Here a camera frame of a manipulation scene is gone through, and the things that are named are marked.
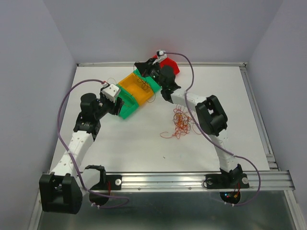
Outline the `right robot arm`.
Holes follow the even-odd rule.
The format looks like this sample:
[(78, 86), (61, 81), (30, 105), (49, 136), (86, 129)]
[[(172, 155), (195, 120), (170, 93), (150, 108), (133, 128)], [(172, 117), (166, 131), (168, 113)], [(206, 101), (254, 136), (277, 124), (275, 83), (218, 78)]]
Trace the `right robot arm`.
[(161, 67), (156, 58), (135, 62), (134, 66), (142, 77), (150, 77), (161, 87), (161, 95), (165, 101), (185, 106), (190, 115), (193, 115), (192, 112), (196, 113), (197, 127), (202, 134), (208, 135), (216, 150), (221, 171), (219, 181), (226, 187), (236, 184), (243, 170), (235, 156), (226, 150), (228, 117), (218, 98), (214, 95), (205, 98), (181, 89), (175, 82), (173, 68), (168, 65)]

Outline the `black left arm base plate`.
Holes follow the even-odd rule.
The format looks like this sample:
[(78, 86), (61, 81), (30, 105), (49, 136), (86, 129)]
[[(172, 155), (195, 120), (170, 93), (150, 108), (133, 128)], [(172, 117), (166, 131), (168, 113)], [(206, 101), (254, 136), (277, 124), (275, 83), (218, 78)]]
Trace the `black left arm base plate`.
[(122, 175), (120, 174), (107, 174), (106, 179), (101, 179), (99, 174), (82, 175), (82, 179), (85, 187), (90, 190), (121, 190)]

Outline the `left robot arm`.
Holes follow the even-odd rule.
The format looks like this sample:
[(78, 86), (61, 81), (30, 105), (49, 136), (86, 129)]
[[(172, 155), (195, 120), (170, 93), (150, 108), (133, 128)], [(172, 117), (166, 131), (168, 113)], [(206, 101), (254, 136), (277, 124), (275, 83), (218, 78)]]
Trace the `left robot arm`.
[(104, 166), (88, 165), (83, 171), (80, 166), (85, 154), (94, 143), (106, 114), (119, 115), (123, 100), (115, 90), (81, 96), (79, 113), (71, 141), (65, 145), (65, 152), (58, 164), (39, 180), (41, 206), (45, 212), (76, 214), (83, 203), (83, 196), (94, 189), (105, 193), (90, 193), (90, 201), (97, 208), (105, 207), (111, 196), (111, 190), (121, 186), (115, 182), (121, 177), (107, 176)]

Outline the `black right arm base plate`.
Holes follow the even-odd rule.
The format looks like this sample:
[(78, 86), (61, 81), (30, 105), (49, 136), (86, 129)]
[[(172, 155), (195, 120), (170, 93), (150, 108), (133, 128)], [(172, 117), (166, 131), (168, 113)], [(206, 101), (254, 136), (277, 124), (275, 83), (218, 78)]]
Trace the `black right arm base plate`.
[(248, 181), (244, 183), (243, 178), (247, 178), (246, 174), (241, 174), (238, 177), (230, 178), (225, 174), (206, 174), (203, 185), (207, 189), (235, 189), (249, 188)]

